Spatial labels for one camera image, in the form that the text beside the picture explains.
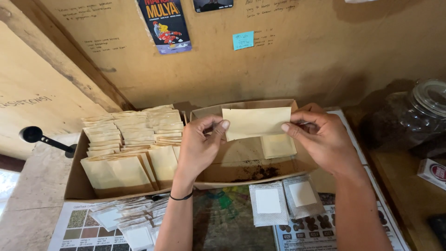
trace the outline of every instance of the black measuring scoop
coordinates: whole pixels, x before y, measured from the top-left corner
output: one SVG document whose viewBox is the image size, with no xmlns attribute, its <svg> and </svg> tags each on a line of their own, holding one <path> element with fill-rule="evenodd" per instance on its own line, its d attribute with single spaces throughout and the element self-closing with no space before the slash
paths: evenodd
<svg viewBox="0 0 446 251">
<path fill-rule="evenodd" d="M 28 143 L 36 143 L 37 141 L 41 141 L 60 150 L 64 150 L 65 157 L 70 159 L 74 157 L 74 152 L 76 151 L 77 144 L 67 146 L 53 139 L 50 139 L 49 137 L 44 136 L 42 129 L 37 126 L 28 126 L 23 128 L 22 130 L 20 130 L 19 136 L 22 140 Z"/>
</svg>

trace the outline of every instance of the cardboard box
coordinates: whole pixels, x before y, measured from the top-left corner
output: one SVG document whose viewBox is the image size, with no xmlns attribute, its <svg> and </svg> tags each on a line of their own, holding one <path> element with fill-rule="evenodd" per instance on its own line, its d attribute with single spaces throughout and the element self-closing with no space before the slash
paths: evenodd
<svg viewBox="0 0 446 251">
<path fill-rule="evenodd" d="M 428 182 L 446 190 L 446 167 L 431 159 L 420 162 L 417 175 Z"/>
<path fill-rule="evenodd" d="M 260 109 L 291 107 L 297 110 L 296 101 L 260 100 L 223 105 L 215 105 L 193 110 L 190 120 L 196 120 L 209 114 L 222 116 L 222 109 Z M 222 188 L 237 185 L 256 184 L 281 180 L 315 170 L 318 165 L 294 140 L 297 154 L 294 156 L 264 159 L 260 137 L 243 138 L 227 142 L 220 147 L 213 163 L 204 170 L 194 183 L 198 189 Z"/>
<path fill-rule="evenodd" d="M 190 119 L 195 120 L 208 114 L 218 114 L 221 116 L 222 108 L 257 109 L 288 106 L 292 107 L 291 111 L 297 109 L 296 102 L 292 99 L 262 100 L 216 105 L 192 111 Z M 96 203 L 170 191 L 168 188 L 149 193 L 138 193 L 121 197 L 99 199 L 94 193 L 90 181 L 80 163 L 81 159 L 87 157 L 88 143 L 88 137 L 82 132 L 65 189 L 65 201 Z M 297 150 L 296 155 L 264 159 L 260 137 L 244 138 L 228 142 L 220 147 L 220 151 L 214 162 L 198 176 L 194 186 L 198 189 L 211 189 L 263 183 L 302 175 L 315 170 L 318 166 L 308 152 L 298 141 L 294 141 L 294 144 Z"/>
</svg>

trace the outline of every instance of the hand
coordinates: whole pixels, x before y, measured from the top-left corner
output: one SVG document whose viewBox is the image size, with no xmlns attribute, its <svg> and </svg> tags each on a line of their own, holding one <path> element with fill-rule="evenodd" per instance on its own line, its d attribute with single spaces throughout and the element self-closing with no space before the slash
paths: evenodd
<svg viewBox="0 0 446 251">
<path fill-rule="evenodd" d="M 178 174 L 182 176 L 182 179 L 193 182 L 214 161 L 220 149 L 220 144 L 226 142 L 222 139 L 222 136 L 229 125 L 228 120 L 223 120 L 222 117 L 217 115 L 209 115 L 187 124 L 183 129 L 183 139 L 175 176 Z M 203 133 L 204 130 L 211 128 L 213 128 L 211 135 Z"/>
<path fill-rule="evenodd" d="M 297 139 L 320 167 L 334 176 L 357 175 L 358 167 L 362 167 L 339 116 L 326 113 L 317 104 L 308 104 L 292 113 L 290 123 L 282 124 L 282 129 Z"/>
</svg>

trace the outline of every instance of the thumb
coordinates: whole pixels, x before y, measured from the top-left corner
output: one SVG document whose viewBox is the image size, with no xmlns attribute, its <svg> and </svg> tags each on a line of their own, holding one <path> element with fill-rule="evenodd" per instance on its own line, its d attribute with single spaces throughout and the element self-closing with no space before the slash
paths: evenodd
<svg viewBox="0 0 446 251">
<path fill-rule="evenodd" d="M 229 120 L 222 120 L 212 131 L 212 134 L 208 139 L 209 142 L 211 144 L 220 145 L 220 140 L 223 137 L 223 135 L 226 133 L 230 124 L 231 123 L 229 122 Z"/>
<path fill-rule="evenodd" d="M 292 138 L 297 139 L 302 144 L 311 141 L 311 135 L 293 123 L 283 123 L 281 128 L 284 132 L 286 132 L 286 134 L 288 134 Z"/>
</svg>

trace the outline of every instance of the red logo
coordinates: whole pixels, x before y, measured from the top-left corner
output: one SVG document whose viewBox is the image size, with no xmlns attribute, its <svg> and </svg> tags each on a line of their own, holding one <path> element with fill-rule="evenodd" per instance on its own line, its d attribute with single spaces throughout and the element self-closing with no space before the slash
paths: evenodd
<svg viewBox="0 0 446 251">
<path fill-rule="evenodd" d="M 446 167 L 438 164 L 432 164 L 430 166 L 430 173 L 432 173 L 437 179 L 446 181 Z"/>
</svg>

